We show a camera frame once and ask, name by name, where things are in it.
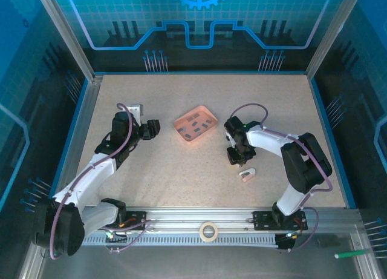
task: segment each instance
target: green marker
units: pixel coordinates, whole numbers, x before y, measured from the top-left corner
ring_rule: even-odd
[[[338,254],[335,254],[334,257],[336,259],[343,259],[343,258],[350,258],[350,257],[359,256],[359,255],[364,255],[370,252],[372,252],[372,250],[358,250],[358,251],[352,251],[352,252],[338,253]]]

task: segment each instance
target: pink tray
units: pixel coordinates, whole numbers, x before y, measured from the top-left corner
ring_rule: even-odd
[[[198,140],[217,124],[218,119],[204,105],[194,108],[174,121],[176,131],[187,143]]]

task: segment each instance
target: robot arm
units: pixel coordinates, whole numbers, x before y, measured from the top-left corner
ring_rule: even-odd
[[[126,140],[129,129],[129,117],[126,111],[115,114],[112,121],[112,131],[106,135],[96,148],[89,164],[63,190],[53,196],[51,200],[41,201],[35,207],[35,221],[33,226],[33,243],[49,248],[50,232],[53,219],[59,205],[65,199],[73,183],[80,178],[71,195],[66,199],[56,226],[54,248],[56,251],[73,255],[80,248],[83,238],[100,229],[111,225],[118,227],[123,223],[126,206],[114,199],[104,199],[97,206],[85,208],[97,192],[101,184],[121,166],[134,150],[140,140],[153,139],[160,132],[158,120],[149,120],[141,124],[142,105],[128,107],[132,115],[132,133],[125,147],[111,158],[91,170],[87,170],[101,159],[107,158],[116,151]]]
[[[236,116],[225,124],[226,135],[232,146],[227,149],[227,155],[232,165],[243,165],[256,155],[255,148],[262,148],[282,157],[289,185],[284,195],[273,205],[273,218],[282,226],[286,217],[299,210],[309,197],[310,192],[324,182],[324,178],[313,161],[307,158],[307,153],[293,139],[300,141],[316,158],[324,173],[332,174],[324,152],[316,138],[305,133],[301,136],[281,134],[276,131],[261,128],[258,122],[243,124]]]

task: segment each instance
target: masking tape roll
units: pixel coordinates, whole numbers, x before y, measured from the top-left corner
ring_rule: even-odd
[[[212,237],[206,237],[206,236],[204,235],[204,228],[205,228],[206,226],[210,226],[210,227],[213,228],[213,236],[212,236]],[[215,241],[216,238],[218,237],[218,228],[217,228],[217,226],[215,226],[215,224],[212,223],[212,222],[205,222],[205,223],[203,223],[203,224],[201,225],[201,227],[200,227],[199,235],[200,235],[200,238],[201,238],[203,241],[205,241],[206,243],[210,243],[211,241]]]

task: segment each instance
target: table surface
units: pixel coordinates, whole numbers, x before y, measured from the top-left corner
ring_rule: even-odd
[[[265,125],[283,133],[313,133],[332,164],[327,141],[306,76],[292,75],[122,75],[104,76],[88,130],[79,169],[110,132],[116,103],[142,103],[143,122],[159,119],[161,131],[140,141],[118,171],[100,187],[90,205],[110,197],[128,206],[272,206],[284,193],[288,180],[282,159],[263,149],[242,168],[230,165],[224,122],[242,104],[257,102],[269,110]],[[173,122],[199,105],[205,105],[219,124],[188,145]],[[258,107],[238,112],[243,122],[260,121]],[[256,169],[243,183],[238,173]],[[345,206],[336,173],[334,190],[316,193],[307,206]]]

